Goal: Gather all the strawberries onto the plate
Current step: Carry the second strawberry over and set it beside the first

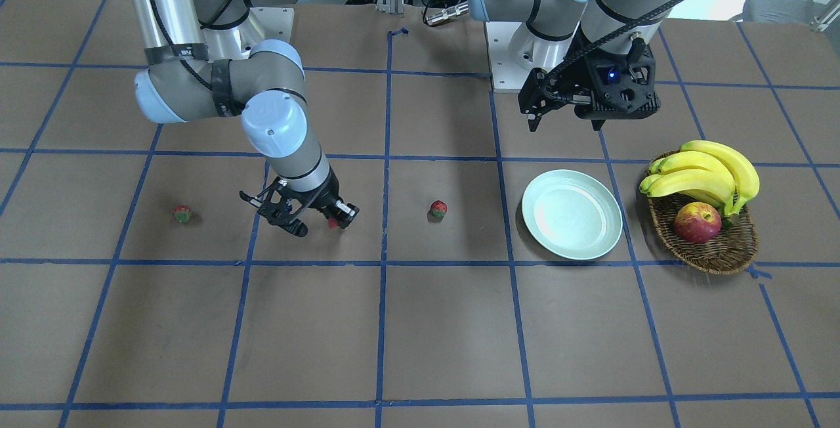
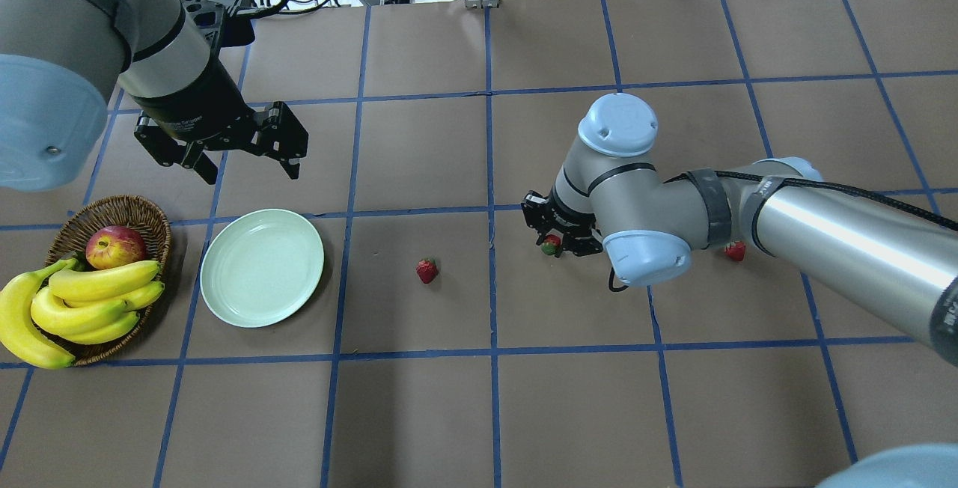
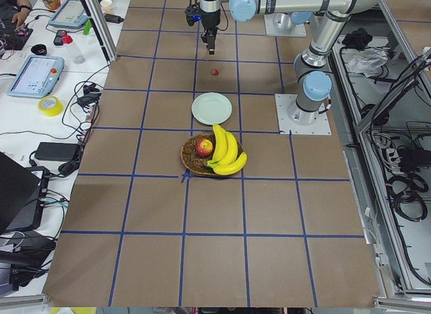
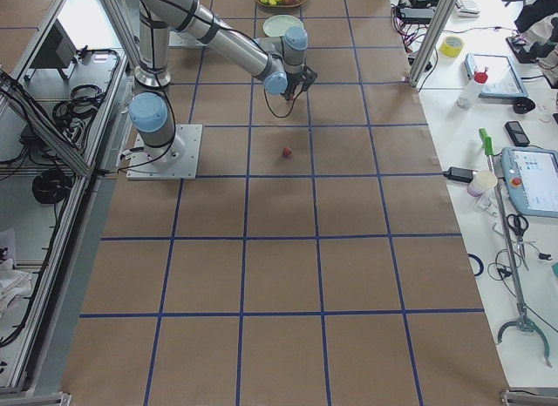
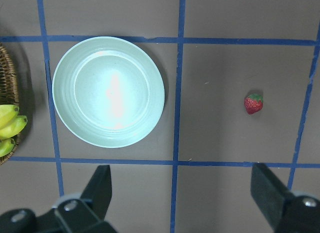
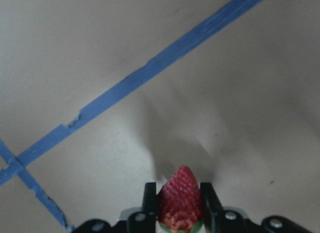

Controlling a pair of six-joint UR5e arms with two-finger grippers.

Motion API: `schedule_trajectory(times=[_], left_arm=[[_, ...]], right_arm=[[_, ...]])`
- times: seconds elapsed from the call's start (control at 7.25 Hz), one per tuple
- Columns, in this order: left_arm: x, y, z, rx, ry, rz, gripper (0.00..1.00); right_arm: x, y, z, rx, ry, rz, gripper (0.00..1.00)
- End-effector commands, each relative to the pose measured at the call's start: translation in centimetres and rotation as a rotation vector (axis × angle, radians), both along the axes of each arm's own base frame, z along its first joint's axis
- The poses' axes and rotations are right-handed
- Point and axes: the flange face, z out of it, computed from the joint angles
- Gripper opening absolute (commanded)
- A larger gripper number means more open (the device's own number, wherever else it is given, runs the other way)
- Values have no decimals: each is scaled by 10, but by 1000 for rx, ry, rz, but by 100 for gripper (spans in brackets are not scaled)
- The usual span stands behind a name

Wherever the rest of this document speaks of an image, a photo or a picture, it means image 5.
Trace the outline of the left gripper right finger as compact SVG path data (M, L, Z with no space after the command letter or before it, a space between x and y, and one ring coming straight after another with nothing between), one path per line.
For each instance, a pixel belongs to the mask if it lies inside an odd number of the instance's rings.
M250 193L274 233L320 231L320 200L293 193L264 163L252 166Z

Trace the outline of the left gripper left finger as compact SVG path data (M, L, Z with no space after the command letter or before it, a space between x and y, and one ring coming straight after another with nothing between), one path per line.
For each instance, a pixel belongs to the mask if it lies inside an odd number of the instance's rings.
M112 199L112 177L109 165L99 165L83 192L61 200L54 210L63 233L115 233L105 221Z

